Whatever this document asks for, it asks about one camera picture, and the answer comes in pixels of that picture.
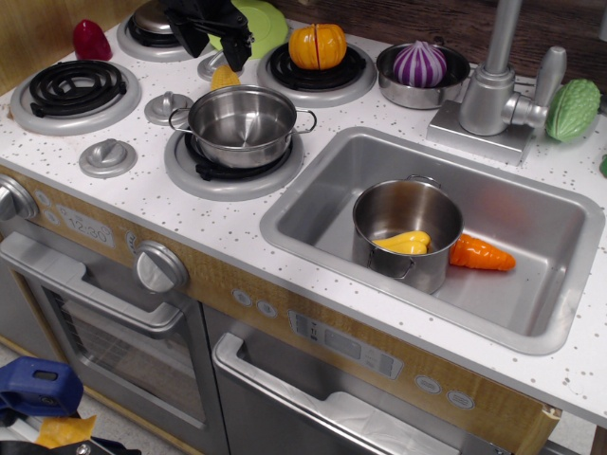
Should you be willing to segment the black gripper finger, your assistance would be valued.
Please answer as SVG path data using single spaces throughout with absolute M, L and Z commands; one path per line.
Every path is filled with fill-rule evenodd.
M 240 72 L 252 54 L 250 37 L 224 37 L 221 45 L 230 69 Z
M 195 28 L 185 28 L 181 31 L 180 42 L 184 49 L 192 56 L 199 57 L 210 39 L 207 33 L 196 30 Z

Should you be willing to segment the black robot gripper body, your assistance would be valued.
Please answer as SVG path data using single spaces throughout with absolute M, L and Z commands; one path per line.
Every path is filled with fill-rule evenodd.
M 248 19 L 231 1 L 161 1 L 171 31 L 180 42 L 181 31 L 195 28 L 221 39 L 249 36 Z

